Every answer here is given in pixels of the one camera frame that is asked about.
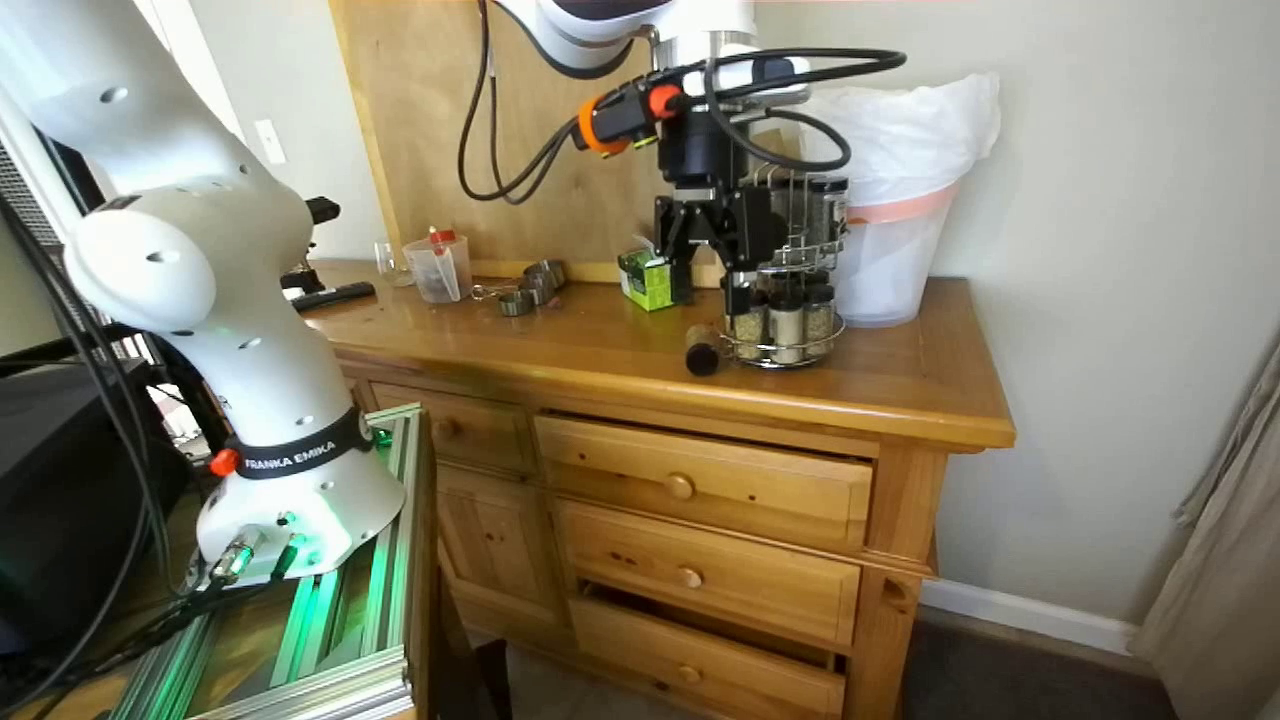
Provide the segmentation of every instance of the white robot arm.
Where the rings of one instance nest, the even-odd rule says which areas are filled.
[[[223,585],[336,570],[398,513],[331,348],[279,296],[297,191],[192,96],[127,0],[2,0],[0,88],[112,196],[64,248],[88,304],[185,354],[237,429],[194,541]]]

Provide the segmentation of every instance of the curtain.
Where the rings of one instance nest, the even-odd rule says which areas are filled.
[[[1208,476],[1194,528],[1134,636],[1185,720],[1273,717],[1280,695],[1280,342]]]

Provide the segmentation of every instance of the drawer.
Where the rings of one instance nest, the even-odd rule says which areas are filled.
[[[371,402],[380,408],[424,404],[424,413],[430,418],[437,458],[444,461],[527,471],[524,424],[521,424],[524,413],[511,404],[419,391],[398,384],[371,384]]]
[[[856,551],[866,534],[873,464],[861,461],[564,418],[536,418],[536,449],[558,493],[830,551]]]
[[[727,717],[834,720],[845,708],[845,676],[709,634],[591,601],[572,601],[572,630],[585,658]]]
[[[585,580],[817,649],[853,646],[853,563],[585,505],[554,505],[554,520],[569,570]]]

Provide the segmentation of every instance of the desk top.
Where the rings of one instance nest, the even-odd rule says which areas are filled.
[[[955,453],[1006,449],[1014,437],[969,282],[932,282],[912,325],[848,330],[817,370],[727,363],[715,378],[689,378],[684,331],[718,330],[715,293],[698,293],[689,310],[641,314],[608,284],[569,284],[536,317],[507,319],[487,299],[424,304],[371,266],[314,266],[314,274],[326,290],[375,284],[375,299],[308,314],[347,363],[524,398],[903,437]]]

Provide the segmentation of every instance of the white wall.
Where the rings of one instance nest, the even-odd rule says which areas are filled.
[[[758,25],[903,48],[874,86],[1005,77],[936,274],[976,282],[1021,444],[953,464],[938,575],[1139,621],[1280,325],[1280,3],[767,0]]]
[[[268,164],[255,119],[271,119],[299,196],[326,196],[338,219],[314,230],[310,255],[371,255],[385,236],[338,46],[322,0],[192,0],[231,96],[245,146]]]

